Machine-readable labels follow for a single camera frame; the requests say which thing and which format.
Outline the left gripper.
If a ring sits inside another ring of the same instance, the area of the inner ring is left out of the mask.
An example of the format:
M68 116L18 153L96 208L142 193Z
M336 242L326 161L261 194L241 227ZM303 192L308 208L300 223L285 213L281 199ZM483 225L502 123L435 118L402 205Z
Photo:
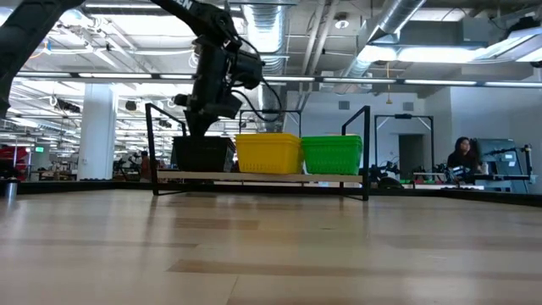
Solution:
M226 75L228 57L224 54L203 54L198 61L196 76L189 95L177 94L176 105L184 106L185 119L191 136L204 137L218 116L234 119L242 101L228 93Z

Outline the black plastic basket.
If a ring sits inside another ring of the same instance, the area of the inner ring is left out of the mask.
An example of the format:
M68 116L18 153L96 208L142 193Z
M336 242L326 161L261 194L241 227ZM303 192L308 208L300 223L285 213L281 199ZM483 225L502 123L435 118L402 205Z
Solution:
M235 144L175 145L174 163L182 171L230 172L234 164Z
M175 136L175 145L233 144L230 138L221 136Z

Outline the green plastic basket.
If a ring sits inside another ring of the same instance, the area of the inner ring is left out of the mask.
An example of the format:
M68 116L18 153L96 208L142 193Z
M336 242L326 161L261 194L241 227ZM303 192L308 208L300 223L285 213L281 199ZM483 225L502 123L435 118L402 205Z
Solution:
M303 143L362 143L359 135L304 136Z
M303 143L306 169L312 175L358 175L363 143Z

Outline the white pillar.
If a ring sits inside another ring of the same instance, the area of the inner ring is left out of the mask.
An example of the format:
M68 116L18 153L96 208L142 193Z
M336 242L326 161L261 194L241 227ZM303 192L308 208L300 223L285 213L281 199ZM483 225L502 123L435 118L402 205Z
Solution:
M118 104L109 84L86 83L77 180L112 178Z

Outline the silver metal cylinder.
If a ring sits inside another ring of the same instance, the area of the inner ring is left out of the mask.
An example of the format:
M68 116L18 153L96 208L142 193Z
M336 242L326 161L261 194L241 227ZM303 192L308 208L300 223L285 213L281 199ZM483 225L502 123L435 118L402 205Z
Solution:
M0 198L14 200L17 197L18 185L16 178L0 178Z

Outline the person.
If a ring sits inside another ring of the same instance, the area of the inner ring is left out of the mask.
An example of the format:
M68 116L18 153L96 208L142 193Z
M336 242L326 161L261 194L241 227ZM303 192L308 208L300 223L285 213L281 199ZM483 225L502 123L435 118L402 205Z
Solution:
M479 174L481 165L477 155L471 150L471 142L465 137L456 140L454 151L446 162L448 169L462 169L466 174Z

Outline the grey monitor station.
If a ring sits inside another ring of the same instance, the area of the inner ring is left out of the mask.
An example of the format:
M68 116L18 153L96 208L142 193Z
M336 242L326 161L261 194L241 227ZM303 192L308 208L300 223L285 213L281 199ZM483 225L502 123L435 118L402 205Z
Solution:
M529 194L537 176L532 163L532 146L517 146L512 139L471 140L471 150L478 157L481 173L473 176L473 183L486 191Z

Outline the wooden shelf black metal frame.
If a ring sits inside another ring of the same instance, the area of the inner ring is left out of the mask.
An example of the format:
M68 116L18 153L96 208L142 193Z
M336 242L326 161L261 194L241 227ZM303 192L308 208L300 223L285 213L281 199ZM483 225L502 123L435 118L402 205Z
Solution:
M190 191L284 193L303 195L336 195L366 202L369 199L369 154L371 133L371 108L361 107L342 126L347 127L356 119L363 122L363 169L360 175L275 175L224 172L186 172L160 170L151 162L151 190L153 196L173 195Z

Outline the silver air duct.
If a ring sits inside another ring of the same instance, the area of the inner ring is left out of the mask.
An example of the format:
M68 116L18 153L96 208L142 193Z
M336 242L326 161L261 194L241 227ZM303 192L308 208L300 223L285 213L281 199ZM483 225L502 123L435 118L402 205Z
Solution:
M265 62L264 75L282 75L285 72L286 58L279 57L285 52L285 32L287 26L287 13L284 6L271 4L248 4L242 6L246 18L247 40L262 54ZM282 109L285 109L285 94L280 86L271 86L281 98ZM259 109L278 109L277 98L267 86L261 85L258 89L257 105ZM260 114L266 120L257 123L261 132L282 132L285 114Z
M375 59L362 54L369 45L380 38L397 38L399 32L427 0L385 0L382 10L371 19L366 19L357 34L357 54L341 73L342 77L361 78Z

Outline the black metal table frame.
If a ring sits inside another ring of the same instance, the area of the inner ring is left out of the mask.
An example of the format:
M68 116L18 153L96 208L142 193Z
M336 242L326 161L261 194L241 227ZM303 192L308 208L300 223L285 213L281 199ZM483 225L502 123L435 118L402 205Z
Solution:
M542 208L542 195L515 194L509 192L489 192L462 189L440 190L378 190L368 191L362 188L320 187L320 186L249 186L244 185L197 185L197 184L164 184L154 186L151 183L121 182L106 180L88 181L46 181L22 182L18 185L20 195L71 192L71 191L105 191L105 190L145 190L158 191L159 195L174 192L223 192L223 193L258 193L274 195L326 195L369 199L378 196L391 197L443 197L478 202L496 202L510 205Z

